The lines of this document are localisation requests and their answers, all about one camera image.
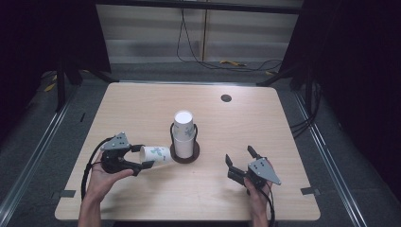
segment person's left hand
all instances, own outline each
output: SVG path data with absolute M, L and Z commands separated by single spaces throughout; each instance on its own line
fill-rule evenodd
M 110 174 L 107 173 L 101 166 L 100 160 L 103 152 L 100 151 L 94 165 L 92 166 L 91 180 L 86 191 L 86 197 L 92 200 L 101 202 L 106 194 L 112 189 L 112 186 L 118 180 L 132 176 L 132 169 L 124 169 L 120 172 Z

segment wooden table top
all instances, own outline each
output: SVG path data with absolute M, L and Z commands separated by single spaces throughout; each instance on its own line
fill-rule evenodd
M 230 102 L 221 100 L 231 96 Z M 61 198 L 58 219 L 78 219 L 83 170 L 95 147 L 124 131 L 131 144 L 170 147 L 174 113 L 188 110 L 197 124 L 200 157 L 143 170 L 117 182 L 101 203 L 103 219 L 249 220 L 246 188 L 227 178 L 228 154 L 246 170 L 251 145 L 268 157 L 280 178 L 273 185 L 276 219 L 314 220 L 320 211 L 292 138 L 283 108 L 272 88 L 227 85 L 112 83 L 97 111 L 65 187 L 74 198 Z M 139 162 L 139 153 L 126 159 Z

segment round coaster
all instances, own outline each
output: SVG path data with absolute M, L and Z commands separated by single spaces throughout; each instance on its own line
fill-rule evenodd
M 189 158 L 180 158 L 176 152 L 175 152 L 175 148 L 174 145 L 170 146 L 170 153 L 171 153 L 171 158 L 176 161 L 179 164 L 190 164 L 192 162 L 194 162 L 195 160 L 198 159 L 198 157 L 200 156 L 201 153 L 201 148 L 200 145 L 198 144 L 198 142 L 195 141 L 195 145 L 194 145 L 194 153 L 192 154 L 191 157 Z

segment white cup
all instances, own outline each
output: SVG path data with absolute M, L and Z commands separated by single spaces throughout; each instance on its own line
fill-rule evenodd
M 174 116 L 173 136 L 179 141 L 189 141 L 195 136 L 194 121 L 189 111 L 178 111 Z
M 139 152 L 141 162 L 154 161 L 154 166 L 171 163 L 170 149 L 166 147 L 142 146 Z
M 174 138 L 174 149 L 178 157 L 186 159 L 194 154 L 194 136 L 187 141 L 181 141 Z

